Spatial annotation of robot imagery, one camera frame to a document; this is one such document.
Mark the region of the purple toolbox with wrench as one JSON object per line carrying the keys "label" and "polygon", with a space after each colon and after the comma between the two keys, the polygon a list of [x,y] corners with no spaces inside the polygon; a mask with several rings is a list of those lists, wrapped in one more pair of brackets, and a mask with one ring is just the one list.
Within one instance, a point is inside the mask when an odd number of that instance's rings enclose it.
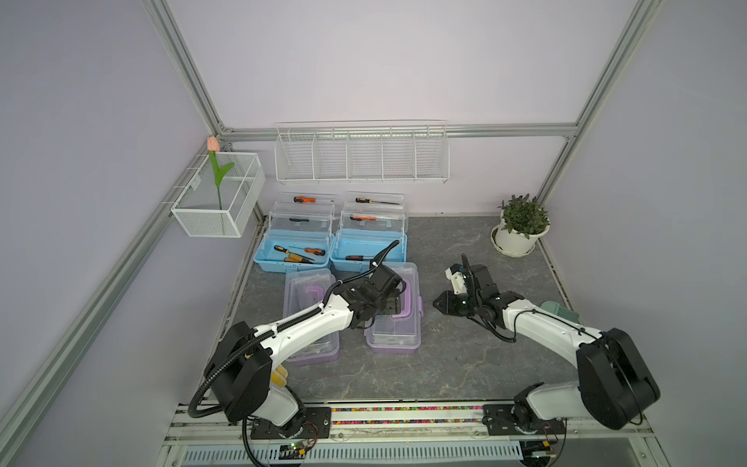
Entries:
{"label": "purple toolbox with wrench", "polygon": [[422,297],[419,272],[414,263],[385,263],[403,278],[407,290],[399,299],[400,313],[379,315],[365,331],[366,343],[378,353],[413,354],[422,342]]}

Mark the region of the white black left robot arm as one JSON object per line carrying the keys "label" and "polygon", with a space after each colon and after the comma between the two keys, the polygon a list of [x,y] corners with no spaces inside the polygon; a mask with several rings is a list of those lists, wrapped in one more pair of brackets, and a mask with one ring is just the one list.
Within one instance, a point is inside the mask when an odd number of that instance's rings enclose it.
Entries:
{"label": "white black left robot arm", "polygon": [[320,302],[266,325],[241,322],[219,342],[187,413],[206,418],[222,413],[230,422],[260,418],[297,431],[305,408],[285,383],[272,376],[297,352],[330,334],[375,322],[405,292],[404,280],[384,260],[398,239],[377,253],[370,268],[337,280]]}

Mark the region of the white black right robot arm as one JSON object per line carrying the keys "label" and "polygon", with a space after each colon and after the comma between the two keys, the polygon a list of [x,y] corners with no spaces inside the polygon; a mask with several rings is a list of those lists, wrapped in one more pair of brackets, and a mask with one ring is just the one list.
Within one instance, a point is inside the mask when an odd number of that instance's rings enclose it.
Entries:
{"label": "white black right robot arm", "polygon": [[504,418],[534,434],[552,420],[592,418],[611,430],[639,425],[661,389],[632,337],[618,328],[600,331],[538,307],[523,295],[499,290],[484,265],[467,259],[445,271],[449,290],[433,301],[443,315],[466,318],[513,344],[520,336],[542,344],[577,371],[569,383],[535,383],[514,398]]}

